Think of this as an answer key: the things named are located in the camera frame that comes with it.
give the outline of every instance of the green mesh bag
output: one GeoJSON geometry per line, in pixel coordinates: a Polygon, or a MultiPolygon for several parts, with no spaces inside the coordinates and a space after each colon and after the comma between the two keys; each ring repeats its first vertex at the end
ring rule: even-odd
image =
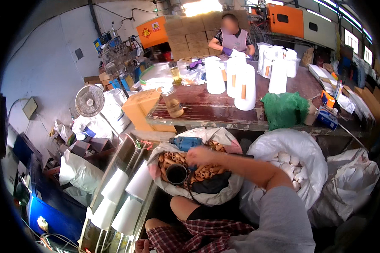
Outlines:
{"type": "Polygon", "coordinates": [[[296,93],[267,93],[261,101],[265,105],[265,114],[269,130],[291,128],[303,124],[308,114],[309,103],[296,93]]]}

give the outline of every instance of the blue drill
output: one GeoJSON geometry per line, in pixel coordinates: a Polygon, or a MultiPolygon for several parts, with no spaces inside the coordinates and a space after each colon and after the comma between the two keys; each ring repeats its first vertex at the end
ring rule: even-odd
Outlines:
{"type": "MultiPolygon", "coordinates": [[[[170,144],[177,146],[180,151],[187,152],[189,149],[203,145],[203,139],[197,137],[179,136],[169,139],[170,144]]],[[[196,166],[189,167],[190,170],[196,170],[196,166]]]]}

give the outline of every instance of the plaid shorts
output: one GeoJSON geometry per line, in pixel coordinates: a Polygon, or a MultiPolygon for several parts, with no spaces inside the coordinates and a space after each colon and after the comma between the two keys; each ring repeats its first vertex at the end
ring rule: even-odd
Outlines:
{"type": "Polygon", "coordinates": [[[189,220],[181,221],[184,228],[154,227],[147,231],[158,253],[217,253],[228,249],[230,236],[249,234],[254,228],[240,221],[189,220]]]}

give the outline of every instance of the warning sign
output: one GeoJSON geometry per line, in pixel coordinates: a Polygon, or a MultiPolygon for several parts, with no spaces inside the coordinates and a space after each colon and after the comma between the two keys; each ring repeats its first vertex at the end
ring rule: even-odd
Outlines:
{"type": "Polygon", "coordinates": [[[149,30],[148,28],[144,28],[143,31],[142,31],[142,36],[146,37],[146,38],[149,38],[149,36],[151,35],[151,30],[149,30]]]}
{"type": "Polygon", "coordinates": [[[157,32],[157,31],[160,30],[159,22],[152,23],[151,25],[152,25],[152,30],[153,30],[154,32],[157,32]]]}

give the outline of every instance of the gray shirt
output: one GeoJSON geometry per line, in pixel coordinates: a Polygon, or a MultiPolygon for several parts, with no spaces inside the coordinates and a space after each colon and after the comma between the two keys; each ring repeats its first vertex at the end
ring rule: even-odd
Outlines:
{"type": "Polygon", "coordinates": [[[240,252],[314,252],[315,242],[301,198],[289,187],[270,189],[261,199],[259,228],[233,236],[230,250],[240,252]]]}

